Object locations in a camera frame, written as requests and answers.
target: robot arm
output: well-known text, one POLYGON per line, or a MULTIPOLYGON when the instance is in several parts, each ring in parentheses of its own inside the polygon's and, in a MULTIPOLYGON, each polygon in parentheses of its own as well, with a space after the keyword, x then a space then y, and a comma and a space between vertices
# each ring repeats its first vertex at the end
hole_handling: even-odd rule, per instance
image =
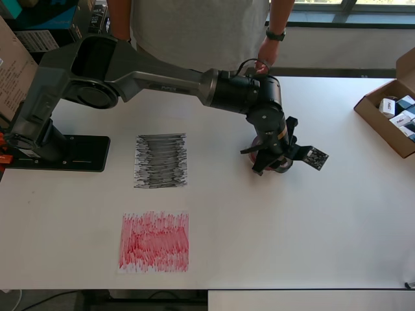
POLYGON ((72 161, 82 154, 80 146, 88 145, 87 141, 74 145, 70 141, 73 137, 68 139, 53 126, 50 117, 61 98, 107 109, 118 103, 118 97, 127 102, 142 89, 194 95, 205 106, 246 115, 259 140, 241 153, 255 152, 253 170, 260 175, 267 167, 277 169, 292 160, 320 170, 327 159, 314 147, 296 145, 293 131, 297 121, 291 117, 285 120, 279 82, 274 77, 182 69, 138 55, 127 42, 104 36, 89 36, 43 57, 5 137, 37 164, 41 161, 47 169, 61 169, 51 163, 72 161))

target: wristwatch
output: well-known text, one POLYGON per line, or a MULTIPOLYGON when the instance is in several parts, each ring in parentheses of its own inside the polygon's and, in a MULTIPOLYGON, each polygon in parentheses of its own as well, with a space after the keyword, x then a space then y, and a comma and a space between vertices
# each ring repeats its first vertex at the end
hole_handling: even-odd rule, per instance
POLYGON ((269 40, 276 40, 276 41, 283 41, 285 38, 285 34, 287 33, 286 29, 284 29, 282 34, 274 34, 270 27, 268 27, 267 31, 265 32, 269 40))

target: person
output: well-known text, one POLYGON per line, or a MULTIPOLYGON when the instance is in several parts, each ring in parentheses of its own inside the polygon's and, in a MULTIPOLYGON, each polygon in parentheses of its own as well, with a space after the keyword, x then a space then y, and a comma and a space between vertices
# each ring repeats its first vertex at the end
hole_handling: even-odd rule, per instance
MULTIPOLYGON (((107 0, 112 34, 167 63, 234 71, 249 59, 273 65, 294 0, 107 0), (267 31, 265 21, 270 14, 267 31)), ((257 73, 267 67, 256 62, 257 73)))

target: black mounting plate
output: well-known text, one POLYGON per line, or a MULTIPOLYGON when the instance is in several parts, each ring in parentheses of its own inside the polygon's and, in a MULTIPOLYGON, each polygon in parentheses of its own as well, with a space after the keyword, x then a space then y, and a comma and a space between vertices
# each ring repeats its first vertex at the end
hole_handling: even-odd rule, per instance
POLYGON ((69 141, 68 156, 60 162, 49 162, 28 157, 22 152, 10 149, 14 156, 6 168, 24 170, 71 170, 77 172, 102 172, 110 149, 107 136, 65 135, 69 141))

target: floor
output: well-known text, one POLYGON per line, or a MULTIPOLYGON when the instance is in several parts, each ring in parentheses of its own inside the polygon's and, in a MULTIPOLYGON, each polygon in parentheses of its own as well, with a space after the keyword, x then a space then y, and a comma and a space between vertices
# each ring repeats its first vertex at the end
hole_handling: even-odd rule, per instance
MULTIPOLYGON (((38 301, 46 299, 50 296, 66 292, 67 290, 24 290, 21 302, 16 309, 20 311, 38 301)), ((110 290, 111 296, 119 299, 148 299, 157 290, 110 290)), ((158 299, 172 299, 179 297, 180 299, 188 299, 207 295, 207 291, 197 290, 172 290, 160 292, 154 296, 158 299)), ((12 290, 5 294, 0 291, 0 311, 11 311, 19 298, 19 291, 12 290)), ((69 294, 57 297, 46 303, 33 308, 33 311, 73 311, 75 307, 76 294, 69 294)))

